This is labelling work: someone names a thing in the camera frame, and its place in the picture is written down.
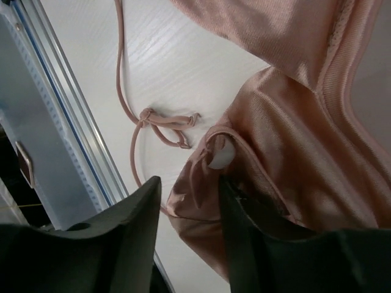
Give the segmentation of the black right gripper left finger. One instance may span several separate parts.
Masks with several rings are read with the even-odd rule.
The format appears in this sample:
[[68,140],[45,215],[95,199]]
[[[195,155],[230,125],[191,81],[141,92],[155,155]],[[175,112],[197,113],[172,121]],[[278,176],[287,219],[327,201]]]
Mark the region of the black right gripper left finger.
[[1,291],[148,292],[160,203],[154,176],[66,231],[1,225]]

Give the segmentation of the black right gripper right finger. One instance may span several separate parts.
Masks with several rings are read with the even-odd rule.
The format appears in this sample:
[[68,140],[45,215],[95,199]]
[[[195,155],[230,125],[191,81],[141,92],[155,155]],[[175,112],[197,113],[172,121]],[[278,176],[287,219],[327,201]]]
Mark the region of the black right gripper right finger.
[[390,231],[316,234],[219,179],[232,292],[389,292]]

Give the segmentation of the pink satin bra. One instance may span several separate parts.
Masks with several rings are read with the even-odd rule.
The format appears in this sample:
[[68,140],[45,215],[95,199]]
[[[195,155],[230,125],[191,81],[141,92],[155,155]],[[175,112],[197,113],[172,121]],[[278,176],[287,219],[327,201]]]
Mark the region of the pink satin bra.
[[218,181],[259,201],[274,236],[390,227],[390,155],[353,113],[351,86],[381,1],[175,1],[268,67],[202,137],[163,212],[222,278]]

